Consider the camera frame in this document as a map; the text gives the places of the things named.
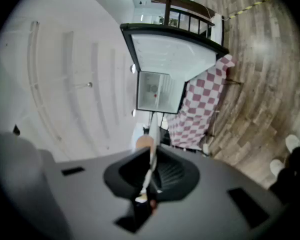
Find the yellow black tape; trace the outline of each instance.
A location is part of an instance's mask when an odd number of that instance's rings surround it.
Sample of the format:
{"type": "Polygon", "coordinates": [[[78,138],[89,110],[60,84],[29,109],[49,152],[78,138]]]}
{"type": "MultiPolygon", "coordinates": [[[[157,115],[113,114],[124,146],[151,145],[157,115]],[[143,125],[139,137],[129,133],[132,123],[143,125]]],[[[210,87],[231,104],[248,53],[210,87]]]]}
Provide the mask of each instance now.
{"type": "Polygon", "coordinates": [[[271,0],[262,0],[262,1],[260,1],[260,2],[255,2],[253,5],[248,6],[248,7],[244,8],[243,10],[238,11],[238,12],[237,12],[236,14],[234,14],[234,15],[229,16],[229,19],[233,19],[233,18],[236,17],[237,15],[242,14],[243,12],[245,12],[245,11],[247,11],[247,10],[253,8],[254,6],[260,5],[260,4],[262,4],[262,3],[264,3],[264,2],[268,2],[268,1],[271,1],[271,0]]]}

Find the checkered cloth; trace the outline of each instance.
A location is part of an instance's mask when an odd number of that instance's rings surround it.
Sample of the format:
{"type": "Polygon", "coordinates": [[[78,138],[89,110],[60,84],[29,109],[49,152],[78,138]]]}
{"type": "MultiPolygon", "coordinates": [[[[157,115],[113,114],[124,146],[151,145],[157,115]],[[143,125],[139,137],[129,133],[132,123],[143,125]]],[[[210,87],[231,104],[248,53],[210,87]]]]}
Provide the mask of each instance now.
{"type": "Polygon", "coordinates": [[[224,88],[227,69],[234,65],[232,56],[227,54],[187,83],[180,111],[167,116],[172,146],[199,148],[224,88]]]}

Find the ceiling light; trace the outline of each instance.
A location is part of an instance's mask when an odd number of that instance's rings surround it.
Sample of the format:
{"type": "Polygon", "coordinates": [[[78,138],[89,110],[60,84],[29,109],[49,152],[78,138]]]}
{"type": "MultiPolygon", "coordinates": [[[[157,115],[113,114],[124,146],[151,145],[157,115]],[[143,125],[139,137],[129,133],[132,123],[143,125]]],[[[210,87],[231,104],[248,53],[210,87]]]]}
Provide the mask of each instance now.
{"type": "Polygon", "coordinates": [[[130,71],[132,72],[132,74],[136,73],[136,64],[131,65],[130,71]]]}

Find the white shoe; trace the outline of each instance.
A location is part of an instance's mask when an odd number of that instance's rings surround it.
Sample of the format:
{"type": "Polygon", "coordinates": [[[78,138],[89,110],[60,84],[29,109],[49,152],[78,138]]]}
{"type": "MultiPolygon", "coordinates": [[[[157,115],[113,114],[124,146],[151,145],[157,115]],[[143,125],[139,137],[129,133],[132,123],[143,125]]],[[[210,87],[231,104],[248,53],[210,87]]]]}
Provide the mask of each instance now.
{"type": "Polygon", "coordinates": [[[285,168],[285,165],[279,159],[273,159],[270,163],[270,171],[276,178],[283,168],[285,168]]]}
{"type": "Polygon", "coordinates": [[[291,154],[295,148],[300,147],[300,140],[297,136],[290,134],[285,138],[285,145],[291,154]]]}

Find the wooden railing top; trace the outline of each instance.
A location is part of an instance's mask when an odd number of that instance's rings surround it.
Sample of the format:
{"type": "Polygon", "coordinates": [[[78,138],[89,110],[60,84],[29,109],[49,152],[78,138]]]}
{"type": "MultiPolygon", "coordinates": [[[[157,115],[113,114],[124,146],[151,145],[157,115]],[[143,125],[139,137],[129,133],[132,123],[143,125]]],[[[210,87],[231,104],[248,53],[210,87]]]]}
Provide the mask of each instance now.
{"type": "MultiPolygon", "coordinates": [[[[168,0],[151,0],[153,3],[161,3],[166,4],[168,0]]],[[[215,16],[215,11],[211,10],[210,8],[203,6],[200,3],[191,1],[191,0],[170,0],[171,6],[181,7],[192,12],[198,13],[208,19],[211,19],[215,16]]]]}

